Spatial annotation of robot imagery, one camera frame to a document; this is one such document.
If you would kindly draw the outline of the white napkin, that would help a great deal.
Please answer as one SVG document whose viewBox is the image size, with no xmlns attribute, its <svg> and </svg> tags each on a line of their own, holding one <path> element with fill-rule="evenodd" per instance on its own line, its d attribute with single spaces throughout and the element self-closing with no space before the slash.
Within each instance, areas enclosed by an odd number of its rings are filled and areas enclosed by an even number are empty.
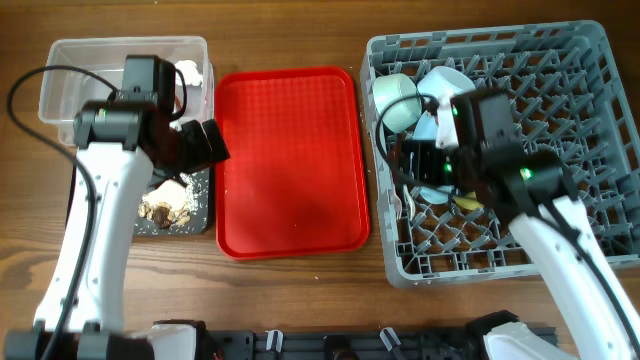
<svg viewBox="0 0 640 360">
<path fill-rule="evenodd" d="M 200 86 L 203 84 L 204 76 L 198 71 L 197 63 L 193 60 L 180 60 L 174 64 L 176 70 L 182 75 L 176 75 L 177 85 Z"/>
</svg>

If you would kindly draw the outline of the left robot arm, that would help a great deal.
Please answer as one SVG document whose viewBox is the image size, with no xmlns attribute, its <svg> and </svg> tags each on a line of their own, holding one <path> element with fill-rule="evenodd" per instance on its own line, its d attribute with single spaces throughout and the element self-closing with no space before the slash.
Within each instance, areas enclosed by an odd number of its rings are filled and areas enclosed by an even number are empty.
<svg viewBox="0 0 640 360">
<path fill-rule="evenodd" d="M 54 276 L 29 331 L 11 331 L 7 359 L 212 359 L 202 321 L 123 332 L 123 287 L 141 203 L 155 170 L 193 173 L 228 159 L 214 120 L 171 127 L 151 102 L 86 103 L 74 121 L 76 185 Z"/>
</svg>

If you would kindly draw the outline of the small light blue bowl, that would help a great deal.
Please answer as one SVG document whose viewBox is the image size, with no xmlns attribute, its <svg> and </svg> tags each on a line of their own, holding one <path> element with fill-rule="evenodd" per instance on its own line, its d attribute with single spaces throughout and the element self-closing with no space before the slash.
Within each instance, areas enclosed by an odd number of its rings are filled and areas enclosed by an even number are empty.
<svg viewBox="0 0 640 360">
<path fill-rule="evenodd" d="M 458 70 L 437 66 L 430 70 L 418 83 L 421 94 L 450 98 L 475 89 L 473 81 Z"/>
</svg>

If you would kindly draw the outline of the white plastic fork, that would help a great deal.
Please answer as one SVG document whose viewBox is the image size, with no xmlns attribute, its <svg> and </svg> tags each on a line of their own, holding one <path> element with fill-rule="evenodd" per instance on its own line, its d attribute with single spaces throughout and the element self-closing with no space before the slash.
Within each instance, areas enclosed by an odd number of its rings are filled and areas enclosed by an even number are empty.
<svg viewBox="0 0 640 360">
<path fill-rule="evenodd" d="M 397 195 L 395 189 L 391 189 L 389 191 L 389 201 L 394 209 L 395 218 L 399 220 L 402 217 L 403 204 L 402 204 L 402 200 Z"/>
</svg>

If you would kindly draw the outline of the mint green bowl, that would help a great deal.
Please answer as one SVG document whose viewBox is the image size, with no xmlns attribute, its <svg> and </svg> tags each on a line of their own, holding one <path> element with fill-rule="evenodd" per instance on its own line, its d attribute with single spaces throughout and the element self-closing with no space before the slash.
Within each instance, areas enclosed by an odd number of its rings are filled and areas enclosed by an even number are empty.
<svg viewBox="0 0 640 360">
<path fill-rule="evenodd" d="M 401 133 L 419 120 L 422 102 L 416 94 L 416 85 L 403 73 L 381 76 L 374 81 L 374 104 L 390 131 Z"/>
</svg>

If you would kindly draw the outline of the yellow plastic cup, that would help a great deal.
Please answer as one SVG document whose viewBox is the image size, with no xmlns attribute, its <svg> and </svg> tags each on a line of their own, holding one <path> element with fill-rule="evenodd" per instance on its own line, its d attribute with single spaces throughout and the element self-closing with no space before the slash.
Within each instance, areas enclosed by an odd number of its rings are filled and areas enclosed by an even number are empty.
<svg viewBox="0 0 640 360">
<path fill-rule="evenodd" d="M 482 209 L 484 207 L 484 205 L 477 200 L 475 192 L 471 192 L 461 196 L 455 196 L 454 201 L 460 208 L 469 211 Z"/>
</svg>

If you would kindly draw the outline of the white plastic spoon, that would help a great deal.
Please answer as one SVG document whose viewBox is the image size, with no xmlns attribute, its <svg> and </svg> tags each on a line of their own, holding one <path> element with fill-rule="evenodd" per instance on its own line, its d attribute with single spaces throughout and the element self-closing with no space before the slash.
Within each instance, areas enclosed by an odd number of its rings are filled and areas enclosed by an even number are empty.
<svg viewBox="0 0 640 360">
<path fill-rule="evenodd" d="M 404 196 L 404 201 L 405 201 L 405 205 L 407 208 L 407 218 L 408 221 L 411 222 L 415 215 L 416 215 L 416 205 L 415 205 L 415 201 L 413 199 L 413 197 L 411 196 L 411 193 L 409 191 L 409 188 L 407 185 L 404 185 L 402 188 L 402 192 L 403 192 L 403 196 Z"/>
</svg>

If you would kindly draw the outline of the rice and peanut scraps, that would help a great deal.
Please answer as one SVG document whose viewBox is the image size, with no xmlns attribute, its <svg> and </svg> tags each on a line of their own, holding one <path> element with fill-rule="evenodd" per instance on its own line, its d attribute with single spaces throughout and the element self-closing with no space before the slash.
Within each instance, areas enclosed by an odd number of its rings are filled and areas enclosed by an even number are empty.
<svg viewBox="0 0 640 360">
<path fill-rule="evenodd" d="M 150 188 L 138 207 L 134 234 L 189 235 L 202 232 L 208 221 L 209 177 L 206 172 L 180 174 Z"/>
</svg>

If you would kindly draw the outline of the light blue plate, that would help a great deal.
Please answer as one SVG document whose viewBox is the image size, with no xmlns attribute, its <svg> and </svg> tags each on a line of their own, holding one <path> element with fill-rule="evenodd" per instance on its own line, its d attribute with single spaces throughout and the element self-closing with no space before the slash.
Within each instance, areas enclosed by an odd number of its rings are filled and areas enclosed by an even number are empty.
<svg viewBox="0 0 640 360">
<path fill-rule="evenodd" d="M 438 126 L 436 125 L 435 117 L 428 112 L 424 112 L 417 122 L 413 135 L 416 140 L 435 141 L 437 130 Z M 453 190 L 454 187 L 452 185 L 440 186 L 437 190 L 421 187 L 420 196 L 427 203 L 444 204 L 448 202 L 449 194 Z"/>
</svg>

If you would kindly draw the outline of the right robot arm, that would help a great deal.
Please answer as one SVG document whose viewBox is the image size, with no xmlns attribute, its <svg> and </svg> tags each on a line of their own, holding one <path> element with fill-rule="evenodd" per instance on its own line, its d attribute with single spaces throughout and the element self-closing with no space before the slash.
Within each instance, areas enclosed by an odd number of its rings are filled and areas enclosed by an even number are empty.
<svg viewBox="0 0 640 360">
<path fill-rule="evenodd" d="M 476 194 L 536 265 L 584 359 L 636 359 L 639 315 L 606 261 L 578 187 L 552 151 L 519 140 L 439 149 L 403 140 L 392 163 L 412 186 L 450 184 Z"/>
</svg>

